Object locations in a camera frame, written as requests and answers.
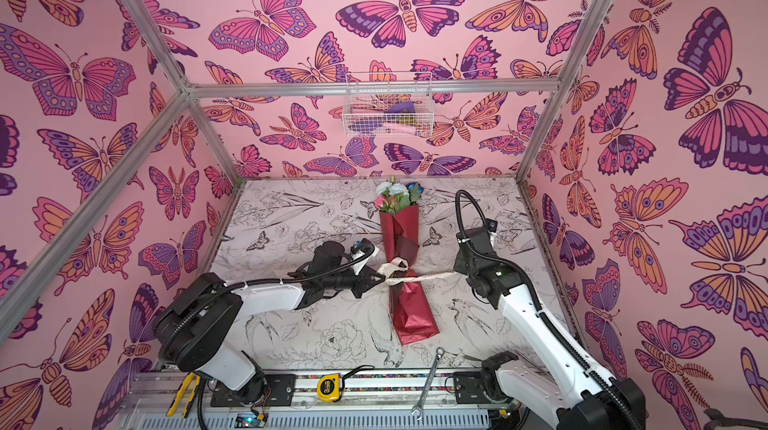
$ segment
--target black cable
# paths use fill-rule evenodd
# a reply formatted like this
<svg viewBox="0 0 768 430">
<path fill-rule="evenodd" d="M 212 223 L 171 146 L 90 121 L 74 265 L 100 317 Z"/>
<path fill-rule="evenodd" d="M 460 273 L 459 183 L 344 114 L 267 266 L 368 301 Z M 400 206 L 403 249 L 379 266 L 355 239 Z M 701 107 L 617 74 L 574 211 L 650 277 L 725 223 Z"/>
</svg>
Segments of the black cable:
<svg viewBox="0 0 768 430">
<path fill-rule="evenodd" d="M 364 250 L 363 251 L 364 253 L 360 257 L 357 257 L 355 260 L 349 261 L 347 263 L 343 263 L 342 265 L 339 265 L 336 268 L 332 268 L 329 271 L 317 273 L 310 277 L 302 277 L 297 279 L 280 279 L 280 278 L 255 279 L 253 281 L 233 283 L 232 285 L 223 287 L 218 291 L 211 293 L 210 296 L 207 297 L 205 301 L 203 301 L 200 305 L 195 307 L 191 312 L 187 313 L 187 315 L 183 319 L 181 319 L 181 321 L 176 326 L 176 328 L 174 328 L 173 332 L 171 332 L 170 335 L 168 336 L 168 339 L 166 339 L 165 342 L 163 342 L 163 345 L 160 347 L 160 351 L 158 353 L 159 360 L 161 362 L 168 361 L 168 358 L 167 358 L 168 348 L 170 348 L 170 345 L 174 342 L 176 337 L 178 337 L 179 334 L 182 331 L 184 331 L 184 329 L 187 328 L 192 323 L 192 320 L 197 318 L 197 315 L 200 312 L 202 312 L 203 310 L 206 310 L 208 307 L 213 305 L 223 295 L 226 295 L 227 293 L 232 293 L 233 291 L 241 289 L 245 286 L 252 287 L 255 285 L 264 285 L 267 283 L 302 283 L 302 282 L 313 281 L 315 279 L 320 279 L 323 277 L 328 277 L 333 273 L 341 272 L 355 265 L 356 263 L 363 262 L 364 260 L 370 258 L 370 256 L 373 255 L 373 252 L 376 249 L 376 247 L 374 247 L 372 243 L 362 243 L 360 245 L 360 249 L 362 248 L 367 248 L 367 250 Z"/>
<path fill-rule="evenodd" d="M 520 280 L 523 281 L 523 284 L 528 288 L 528 293 L 531 295 L 531 301 L 533 302 L 534 309 L 536 309 L 536 316 L 541 318 L 544 322 L 544 325 L 547 327 L 547 329 L 550 331 L 552 336 L 554 336 L 555 339 L 560 342 L 560 344 L 565 348 L 565 350 L 568 352 L 568 354 L 573 357 L 578 364 L 584 368 L 584 370 L 589 371 L 590 365 L 589 362 L 585 358 L 581 356 L 581 353 L 579 353 L 576 348 L 573 348 L 571 346 L 571 343 L 568 342 L 568 340 L 565 339 L 565 337 L 560 333 L 558 328 L 552 323 L 552 320 L 549 320 L 549 317 L 546 313 L 542 312 L 542 302 L 538 299 L 538 294 L 536 293 L 536 289 L 533 285 L 533 282 L 531 281 L 531 277 L 528 276 L 526 272 L 523 271 L 523 269 L 514 262 L 508 261 L 507 259 L 501 258 L 501 257 L 492 257 L 489 255 L 485 255 L 483 253 L 478 252 L 475 250 L 475 246 L 472 245 L 472 242 L 468 239 L 467 233 L 464 230 L 464 223 L 462 221 L 462 205 L 461 205 L 461 199 L 462 195 L 465 196 L 469 201 L 472 203 L 472 205 L 475 207 L 475 210 L 480 215 L 480 220 L 482 221 L 483 227 L 487 230 L 486 221 L 485 221 L 485 215 L 482 213 L 482 209 L 480 208 L 480 205 L 475 200 L 475 198 L 469 194 L 466 190 L 459 190 L 456 192 L 456 223 L 458 224 L 458 231 L 462 235 L 461 244 L 466 245 L 466 247 L 469 249 L 470 252 L 472 252 L 473 255 L 476 257 L 480 257 L 482 259 L 485 259 L 486 261 L 501 263 L 502 265 L 505 265 L 507 267 L 510 267 L 514 272 L 516 272 L 520 276 Z M 642 430 L 642 426 L 636 419 L 636 417 L 632 414 L 632 411 L 627 406 L 626 403 L 624 403 L 624 400 L 621 399 L 620 396 L 616 395 L 614 392 L 614 389 L 612 386 L 609 386 L 605 380 L 602 379 L 598 375 L 597 372 L 594 370 L 590 371 L 588 375 L 598 383 L 598 385 L 605 391 L 606 395 L 610 398 L 611 402 L 618 408 L 619 412 L 622 416 L 627 420 L 629 425 L 632 427 L 633 430 Z"/>
</svg>

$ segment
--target flower bouquet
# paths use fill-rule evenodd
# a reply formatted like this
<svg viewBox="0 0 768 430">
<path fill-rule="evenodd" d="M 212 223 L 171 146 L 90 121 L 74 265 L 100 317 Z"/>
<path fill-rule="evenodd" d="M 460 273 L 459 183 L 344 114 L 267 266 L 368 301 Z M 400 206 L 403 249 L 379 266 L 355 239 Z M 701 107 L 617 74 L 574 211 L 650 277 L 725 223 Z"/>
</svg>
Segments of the flower bouquet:
<svg viewBox="0 0 768 430">
<path fill-rule="evenodd" d="M 418 252 L 418 199 L 424 189 L 416 182 L 400 184 L 392 177 L 376 187 L 374 205 L 379 209 L 386 259 L 395 257 L 416 262 Z"/>
</svg>

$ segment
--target bird drawing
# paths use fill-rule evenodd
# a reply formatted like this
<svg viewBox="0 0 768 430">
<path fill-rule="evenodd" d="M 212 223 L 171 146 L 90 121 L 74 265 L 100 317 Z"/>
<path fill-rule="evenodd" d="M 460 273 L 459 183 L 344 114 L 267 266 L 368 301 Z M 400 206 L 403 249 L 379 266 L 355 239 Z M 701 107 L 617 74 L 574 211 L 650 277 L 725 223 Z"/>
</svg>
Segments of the bird drawing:
<svg viewBox="0 0 768 430">
<path fill-rule="evenodd" d="M 381 353 L 386 353 L 384 358 L 385 367 L 399 367 L 402 360 L 406 358 L 406 348 L 400 344 L 400 339 L 394 335 L 392 326 L 389 326 L 389 339 L 380 336 L 371 324 L 371 316 L 368 316 L 368 328 L 371 330 L 371 340 L 373 346 Z"/>
<path fill-rule="evenodd" d="M 447 305 L 449 310 L 453 310 L 456 312 L 456 315 L 453 316 L 453 320 L 456 322 L 456 326 L 461 331 L 461 333 L 464 335 L 464 337 L 474 346 L 476 349 L 480 349 L 475 345 L 475 342 L 472 340 L 472 338 L 469 336 L 469 329 L 467 328 L 467 325 L 469 324 L 468 320 L 472 320 L 475 325 L 477 325 L 484 333 L 485 335 L 488 335 L 489 332 L 493 332 L 491 330 L 491 327 L 480 320 L 478 317 L 472 314 L 472 312 L 476 310 L 483 310 L 482 308 L 476 306 L 474 303 L 470 303 L 467 301 L 463 301 L 461 299 L 453 299 L 453 303 L 449 303 Z"/>
</svg>

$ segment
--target butterfly wallpaper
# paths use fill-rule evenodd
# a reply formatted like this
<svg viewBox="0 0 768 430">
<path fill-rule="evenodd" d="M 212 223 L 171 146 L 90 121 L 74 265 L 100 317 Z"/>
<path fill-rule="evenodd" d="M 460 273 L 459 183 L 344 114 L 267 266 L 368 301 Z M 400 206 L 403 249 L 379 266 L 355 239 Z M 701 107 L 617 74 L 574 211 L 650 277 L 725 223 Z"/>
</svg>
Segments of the butterfly wallpaper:
<svg viewBox="0 0 768 430">
<path fill-rule="evenodd" d="M 615 0 L 526 181 L 584 342 L 644 390 L 648 428 L 768 419 L 768 20 L 736 1 Z"/>
</svg>

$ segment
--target pink wall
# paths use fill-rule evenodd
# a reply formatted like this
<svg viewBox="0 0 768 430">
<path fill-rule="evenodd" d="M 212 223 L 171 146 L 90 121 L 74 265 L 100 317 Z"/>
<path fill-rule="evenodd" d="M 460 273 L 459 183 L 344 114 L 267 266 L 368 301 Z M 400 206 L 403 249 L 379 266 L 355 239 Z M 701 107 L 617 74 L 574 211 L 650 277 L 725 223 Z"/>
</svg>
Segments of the pink wall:
<svg viewBox="0 0 768 430">
<path fill-rule="evenodd" d="M 749 1 L 616 0 L 604 26 L 605 55 L 584 63 L 600 92 L 575 114 L 564 106 L 544 151 L 554 174 L 535 165 L 528 179 L 586 343 L 644 390 L 648 428 L 700 428 L 710 406 L 768 419 L 768 94 L 760 85 L 768 55 L 754 45 L 766 17 Z M 653 20 L 632 22 L 633 9 L 650 9 Z M 660 32 L 648 32 L 650 40 L 645 30 L 628 29 L 655 23 Z M 628 54 L 620 59 L 611 37 L 637 33 L 639 41 L 619 45 Z M 737 68 L 744 86 L 715 93 L 712 110 L 686 118 L 724 82 L 739 81 Z M 688 84 L 683 91 L 686 82 L 712 89 Z M 690 101 L 682 102 L 686 93 Z M 609 157 L 617 143 L 618 158 Z M 704 156 L 706 145 L 712 150 Z M 763 386 L 761 400 L 750 383 Z"/>
<path fill-rule="evenodd" d="M 4 98 L 0 109 L 0 214 L 4 223 L 0 230 L 0 298 L 62 220 L 82 203 L 84 193 L 73 173 L 88 190 L 89 178 L 101 178 L 108 170 L 98 158 L 101 148 L 109 154 L 109 167 L 114 166 L 153 118 L 150 102 L 157 108 L 163 96 L 170 99 L 173 95 L 160 70 L 150 73 L 145 51 L 121 49 L 124 19 L 115 0 L 63 0 L 61 5 L 51 6 L 61 21 L 49 15 L 40 0 L 26 0 L 22 13 L 23 7 L 19 0 L 0 3 L 0 57 L 5 67 L 0 72 Z M 21 14 L 18 18 L 14 10 Z M 79 62 L 79 75 L 74 71 L 67 75 L 70 60 L 65 52 Z M 79 59 L 85 52 L 88 54 Z M 25 73 L 32 68 L 36 70 Z M 64 77 L 49 78 L 61 74 Z M 84 98 L 80 102 L 75 84 L 70 83 L 72 76 L 82 79 Z M 92 115 L 89 101 L 101 99 L 116 102 L 114 115 L 109 106 L 98 118 Z M 74 112 L 70 102 L 77 102 Z M 122 382 L 129 369 L 145 370 L 154 361 L 157 342 L 151 334 L 140 335 L 140 330 L 196 273 L 190 265 L 179 275 L 163 274 L 159 263 L 142 266 L 141 261 L 151 261 L 156 243 L 173 245 L 175 253 L 169 237 L 181 241 L 196 222 L 203 222 L 205 231 L 188 245 L 197 247 L 199 258 L 204 258 L 211 239 L 207 204 L 215 215 L 224 211 L 228 198 L 216 198 L 205 177 L 207 167 L 216 168 L 205 141 L 197 136 L 194 144 L 191 159 L 195 168 L 172 135 L 164 148 L 149 157 L 89 234 L 90 241 L 82 247 L 88 252 L 79 258 L 73 255 L 62 269 L 68 279 L 62 274 L 54 278 L 4 344 L 0 394 L 9 399 L 0 405 L 0 428 L 15 428 L 19 420 L 23 421 L 21 428 L 102 428 L 114 417 L 109 409 L 120 406 L 120 396 L 105 391 L 110 381 Z M 89 160 L 91 154 L 96 157 Z M 78 157 L 86 161 L 77 161 Z M 150 166 L 165 175 L 172 167 L 176 178 L 184 170 L 189 183 L 194 180 L 191 175 L 199 172 L 188 213 L 182 211 L 173 214 L 172 221 L 168 219 L 158 203 Z M 173 285 L 167 287 L 166 280 Z M 134 298 L 139 301 L 135 311 L 131 310 Z M 78 336 L 82 325 L 89 324 L 89 312 L 94 325 L 91 339 Z M 77 350 L 67 350 L 68 342 L 77 345 Z M 99 357 L 89 362 L 91 352 Z"/>
</svg>

